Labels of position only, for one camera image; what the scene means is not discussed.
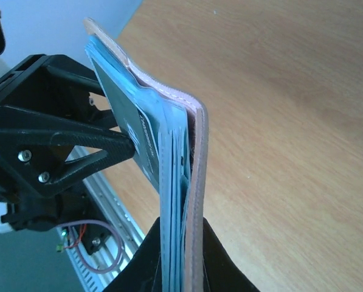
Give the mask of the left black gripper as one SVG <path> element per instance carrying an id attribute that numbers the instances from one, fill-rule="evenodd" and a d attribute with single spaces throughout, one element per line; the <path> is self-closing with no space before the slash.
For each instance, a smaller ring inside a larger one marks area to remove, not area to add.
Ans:
<path id="1" fill-rule="evenodd" d="M 65 55 L 0 70 L 0 224 L 46 231 L 83 219 L 83 180 L 134 156 L 91 93 L 102 93 L 94 72 Z"/>

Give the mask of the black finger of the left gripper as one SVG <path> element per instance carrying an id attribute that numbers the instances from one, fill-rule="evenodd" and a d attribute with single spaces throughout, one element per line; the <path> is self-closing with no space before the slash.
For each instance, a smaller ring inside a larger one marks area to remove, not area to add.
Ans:
<path id="1" fill-rule="evenodd" d="M 46 69 L 62 90 L 63 105 L 69 118 L 102 128 L 114 128 L 116 119 L 110 109 L 100 110 L 90 101 L 90 94 L 105 96 L 96 74 L 68 56 L 51 56 Z"/>

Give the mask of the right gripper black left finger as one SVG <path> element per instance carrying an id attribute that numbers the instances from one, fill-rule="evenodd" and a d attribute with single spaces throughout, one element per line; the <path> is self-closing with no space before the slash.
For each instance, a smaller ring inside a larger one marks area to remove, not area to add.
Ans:
<path id="1" fill-rule="evenodd" d="M 162 291 L 160 219 L 157 218 L 139 249 L 104 292 Z"/>

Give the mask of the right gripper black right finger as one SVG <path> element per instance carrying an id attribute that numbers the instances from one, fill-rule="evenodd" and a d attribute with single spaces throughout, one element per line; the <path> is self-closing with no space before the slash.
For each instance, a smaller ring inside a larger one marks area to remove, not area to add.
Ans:
<path id="1" fill-rule="evenodd" d="M 260 291 L 234 264 L 206 218 L 203 219 L 203 272 L 203 291 Z"/>

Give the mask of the black VIP credit card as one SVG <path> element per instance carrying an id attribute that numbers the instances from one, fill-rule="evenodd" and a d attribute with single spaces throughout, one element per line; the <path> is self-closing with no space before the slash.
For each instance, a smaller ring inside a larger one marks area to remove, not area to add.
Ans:
<path id="1" fill-rule="evenodd" d="M 94 57 L 91 61 L 119 128 L 133 141 L 135 162 L 159 191 L 159 150 L 157 134 L 153 132 L 157 123 L 151 121 L 146 106 L 139 104 L 148 90 L 124 66 L 114 68 Z"/>

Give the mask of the pink leather card holder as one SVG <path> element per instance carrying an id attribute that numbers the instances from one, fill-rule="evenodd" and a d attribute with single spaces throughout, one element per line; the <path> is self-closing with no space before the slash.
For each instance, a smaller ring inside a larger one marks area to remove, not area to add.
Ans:
<path id="1" fill-rule="evenodd" d="M 139 104 L 157 123 L 153 132 L 159 150 L 162 290 L 202 291 L 207 110 L 195 97 L 141 70 L 93 19 L 86 19 L 84 25 L 91 64 L 94 57 L 114 68 L 124 66 L 148 90 Z"/>

